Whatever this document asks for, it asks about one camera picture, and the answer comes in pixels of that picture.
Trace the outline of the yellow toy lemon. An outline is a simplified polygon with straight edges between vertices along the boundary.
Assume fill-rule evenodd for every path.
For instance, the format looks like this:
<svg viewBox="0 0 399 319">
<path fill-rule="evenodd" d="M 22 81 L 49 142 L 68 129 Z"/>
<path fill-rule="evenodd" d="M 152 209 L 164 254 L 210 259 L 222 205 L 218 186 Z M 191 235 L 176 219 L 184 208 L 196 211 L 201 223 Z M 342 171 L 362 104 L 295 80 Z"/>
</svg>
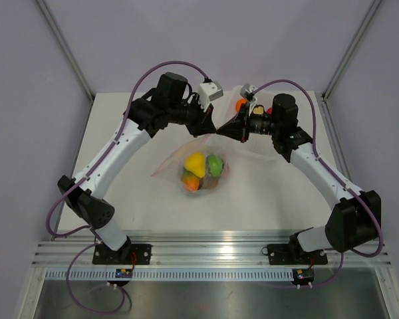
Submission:
<svg viewBox="0 0 399 319">
<path fill-rule="evenodd" d="M 205 177 L 205 156 L 201 152 L 194 152 L 184 161 L 184 168 L 199 178 Z"/>
</svg>

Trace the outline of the green toy watermelon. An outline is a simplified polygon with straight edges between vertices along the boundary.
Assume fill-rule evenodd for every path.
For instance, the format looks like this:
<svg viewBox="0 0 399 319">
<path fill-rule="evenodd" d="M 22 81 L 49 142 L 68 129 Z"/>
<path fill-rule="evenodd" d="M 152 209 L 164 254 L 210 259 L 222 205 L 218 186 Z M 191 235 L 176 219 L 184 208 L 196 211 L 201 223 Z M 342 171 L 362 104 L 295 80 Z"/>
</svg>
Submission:
<svg viewBox="0 0 399 319">
<path fill-rule="evenodd" d="M 217 154 L 210 154 L 206 157 L 207 175 L 213 178 L 219 178 L 225 168 L 223 158 Z"/>
</svg>

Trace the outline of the clear zip top bag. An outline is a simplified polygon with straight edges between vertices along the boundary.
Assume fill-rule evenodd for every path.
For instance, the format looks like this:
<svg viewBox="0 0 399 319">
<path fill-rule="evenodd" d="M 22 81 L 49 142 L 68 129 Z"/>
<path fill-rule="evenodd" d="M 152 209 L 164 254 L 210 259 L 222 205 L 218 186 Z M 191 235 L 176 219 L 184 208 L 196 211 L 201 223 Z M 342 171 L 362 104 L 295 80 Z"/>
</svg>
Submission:
<svg viewBox="0 0 399 319">
<path fill-rule="evenodd" d="M 229 177 L 229 155 L 219 136 L 208 134 L 172 152 L 152 177 L 177 185 L 189 196 L 211 193 Z"/>
</svg>

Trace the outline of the orange toy peach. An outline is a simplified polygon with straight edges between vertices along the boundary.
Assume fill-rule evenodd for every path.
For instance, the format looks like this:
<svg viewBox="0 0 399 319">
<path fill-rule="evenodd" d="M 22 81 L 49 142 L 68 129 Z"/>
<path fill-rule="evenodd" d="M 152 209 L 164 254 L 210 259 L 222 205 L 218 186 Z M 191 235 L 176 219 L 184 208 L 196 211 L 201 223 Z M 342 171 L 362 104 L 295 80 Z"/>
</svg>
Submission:
<svg viewBox="0 0 399 319">
<path fill-rule="evenodd" d="M 185 172 L 182 175 L 182 184 L 186 191 L 196 192 L 200 188 L 201 179 L 195 174 Z"/>
</svg>

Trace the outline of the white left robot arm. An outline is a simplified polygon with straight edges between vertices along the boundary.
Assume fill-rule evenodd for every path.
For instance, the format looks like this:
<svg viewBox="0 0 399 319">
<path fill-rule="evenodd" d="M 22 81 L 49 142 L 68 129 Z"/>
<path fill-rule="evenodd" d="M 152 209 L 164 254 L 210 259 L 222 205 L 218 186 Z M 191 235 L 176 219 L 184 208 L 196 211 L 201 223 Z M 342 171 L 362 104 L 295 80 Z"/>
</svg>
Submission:
<svg viewBox="0 0 399 319">
<path fill-rule="evenodd" d="M 66 204 L 87 223 L 113 263 L 124 264 L 132 244 L 104 200 L 108 188 L 129 159 L 169 124 L 185 126 L 193 137 L 215 133 L 212 101 L 222 95 L 220 84 L 208 78 L 193 91 L 185 77 L 162 74 L 156 87 L 129 103 L 121 126 L 94 159 L 74 177 L 59 179 Z"/>
</svg>

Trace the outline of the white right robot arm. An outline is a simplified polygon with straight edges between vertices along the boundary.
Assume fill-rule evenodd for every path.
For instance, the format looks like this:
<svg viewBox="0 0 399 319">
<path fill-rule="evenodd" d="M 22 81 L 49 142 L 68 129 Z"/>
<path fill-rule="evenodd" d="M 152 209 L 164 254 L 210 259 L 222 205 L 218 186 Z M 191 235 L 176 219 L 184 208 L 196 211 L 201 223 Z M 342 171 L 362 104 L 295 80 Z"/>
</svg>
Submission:
<svg viewBox="0 0 399 319">
<path fill-rule="evenodd" d="M 270 136 L 275 151 L 309 179 L 331 208 L 326 225 L 290 236 L 290 259 L 304 263 L 312 253 L 327 249 L 356 253 L 358 246 L 375 239 L 376 251 L 363 255 L 378 255 L 383 246 L 380 196 L 375 191 L 363 191 L 320 155 L 312 137 L 298 125 L 299 109 L 293 96 L 276 95 L 271 108 L 270 114 L 256 114 L 243 104 L 217 134 L 242 143 L 251 134 Z"/>
</svg>

